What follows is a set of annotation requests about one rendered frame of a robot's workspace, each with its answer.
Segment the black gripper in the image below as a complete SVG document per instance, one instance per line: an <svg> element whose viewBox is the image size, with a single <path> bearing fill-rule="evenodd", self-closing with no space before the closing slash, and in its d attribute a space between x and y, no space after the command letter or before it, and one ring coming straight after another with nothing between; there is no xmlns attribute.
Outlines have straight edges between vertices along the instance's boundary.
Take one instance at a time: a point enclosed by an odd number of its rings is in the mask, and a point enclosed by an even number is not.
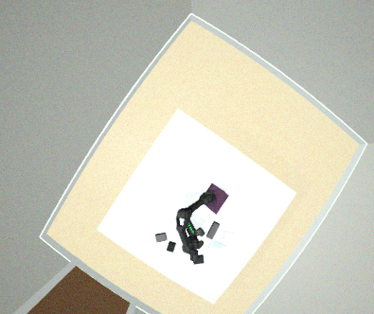
<svg viewBox="0 0 374 314"><path fill-rule="evenodd" d="M195 235L192 235L192 236L188 237L189 241L191 241L193 239L198 240L198 236L203 236L205 234L205 231L203 231L201 227L198 230L196 230L195 232L197 232Z"/></svg>

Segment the dark grey switch controller unit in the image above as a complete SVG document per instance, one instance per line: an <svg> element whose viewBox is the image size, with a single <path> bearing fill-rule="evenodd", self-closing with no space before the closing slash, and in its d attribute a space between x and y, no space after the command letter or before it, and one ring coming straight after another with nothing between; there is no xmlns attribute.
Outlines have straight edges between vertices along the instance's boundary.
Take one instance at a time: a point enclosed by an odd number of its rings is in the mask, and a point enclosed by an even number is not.
<svg viewBox="0 0 374 314"><path fill-rule="evenodd" d="M189 236L195 235L197 233L197 232L195 232L196 229L195 229L191 220L189 221L189 224L187 225L186 230L187 230Z"/></svg>

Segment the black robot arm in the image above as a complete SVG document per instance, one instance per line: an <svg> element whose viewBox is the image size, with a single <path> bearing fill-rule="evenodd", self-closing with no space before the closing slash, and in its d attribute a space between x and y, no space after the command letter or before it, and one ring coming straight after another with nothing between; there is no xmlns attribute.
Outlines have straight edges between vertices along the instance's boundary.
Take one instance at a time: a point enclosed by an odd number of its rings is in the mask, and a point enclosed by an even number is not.
<svg viewBox="0 0 374 314"><path fill-rule="evenodd" d="M177 211L176 214L176 227L175 230L178 232L180 240L182 242L182 251L183 253L190 254L190 260L195 261L198 260L198 251L201 247L203 247L204 242L202 240L193 239L189 241L186 227L189 224L190 218L192 217L192 213L196 211L202 205L208 205L209 203L213 202L217 199L217 196L213 193L206 193L204 192L198 200L193 202L188 207L183 207ZM180 219L185 220L183 225L180 224ZM198 243L199 241L199 243Z"/></svg>

